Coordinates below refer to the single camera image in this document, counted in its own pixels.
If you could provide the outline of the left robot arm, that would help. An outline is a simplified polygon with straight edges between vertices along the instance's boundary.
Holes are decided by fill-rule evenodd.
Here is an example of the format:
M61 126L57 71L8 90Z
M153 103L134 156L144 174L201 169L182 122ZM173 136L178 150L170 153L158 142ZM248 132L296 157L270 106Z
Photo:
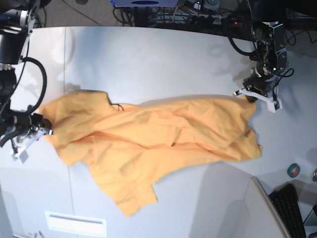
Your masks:
M275 109L281 108L278 85L294 70L286 70L285 48L286 3L283 0L249 0L246 7L227 15L223 21L227 38L236 52L256 62L251 75L242 81L243 87L234 92L244 95L249 102L265 101ZM234 25L242 24L254 46L252 52L241 50L234 42Z

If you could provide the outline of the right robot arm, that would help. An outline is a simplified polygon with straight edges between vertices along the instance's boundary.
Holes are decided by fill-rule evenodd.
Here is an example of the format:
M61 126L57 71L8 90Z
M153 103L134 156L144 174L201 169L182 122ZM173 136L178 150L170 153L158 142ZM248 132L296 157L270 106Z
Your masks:
M0 2L0 144L14 138L33 137L41 129L52 134L51 122L35 113L44 99L47 74L43 65L28 57L30 35L38 11L49 3L47 0L2 0ZM18 112L10 108L11 97L21 80L15 74L15 65L31 62L42 74L43 85L35 105Z

